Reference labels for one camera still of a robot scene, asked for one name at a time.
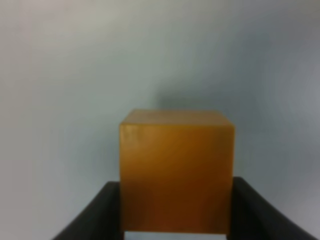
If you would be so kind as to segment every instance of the gray background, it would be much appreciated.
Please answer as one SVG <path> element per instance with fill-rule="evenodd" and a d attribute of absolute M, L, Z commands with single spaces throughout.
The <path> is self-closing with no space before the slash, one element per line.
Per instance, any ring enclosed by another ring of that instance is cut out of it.
<path fill-rule="evenodd" d="M 50 239 L 118 180 L 132 108 L 222 111 L 234 174 L 320 238 L 319 93 L 319 0 L 2 0 L 0 239 Z"/>

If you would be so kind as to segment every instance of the amber block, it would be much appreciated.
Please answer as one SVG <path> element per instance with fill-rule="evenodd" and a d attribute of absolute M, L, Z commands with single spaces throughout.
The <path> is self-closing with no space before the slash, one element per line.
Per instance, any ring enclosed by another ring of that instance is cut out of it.
<path fill-rule="evenodd" d="M 124 231 L 229 233 L 232 123 L 214 111 L 134 110 L 119 131 Z"/>

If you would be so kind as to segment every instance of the wall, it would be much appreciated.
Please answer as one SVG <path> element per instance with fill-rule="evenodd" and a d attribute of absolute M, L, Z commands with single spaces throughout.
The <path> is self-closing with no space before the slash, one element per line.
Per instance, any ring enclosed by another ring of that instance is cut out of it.
<path fill-rule="evenodd" d="M 118 179 L 132 108 L 218 109 L 235 175 L 320 237 L 318 0 L 0 2 L 0 239 L 50 239 Z"/>

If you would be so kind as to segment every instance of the white wall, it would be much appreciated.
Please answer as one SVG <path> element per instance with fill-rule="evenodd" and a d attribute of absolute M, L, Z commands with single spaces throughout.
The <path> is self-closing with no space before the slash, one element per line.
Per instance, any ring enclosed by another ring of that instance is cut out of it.
<path fill-rule="evenodd" d="M 318 0 L 0 1 L 0 239 L 117 180 L 132 108 L 224 112 L 235 174 L 320 238 L 319 92 Z"/>

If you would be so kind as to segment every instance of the orange cube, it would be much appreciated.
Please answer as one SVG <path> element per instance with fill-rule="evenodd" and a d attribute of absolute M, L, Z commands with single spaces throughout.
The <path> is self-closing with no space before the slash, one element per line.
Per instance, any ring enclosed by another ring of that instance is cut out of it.
<path fill-rule="evenodd" d="M 229 233 L 231 122 L 214 111 L 134 110 L 119 131 L 124 231 Z"/>

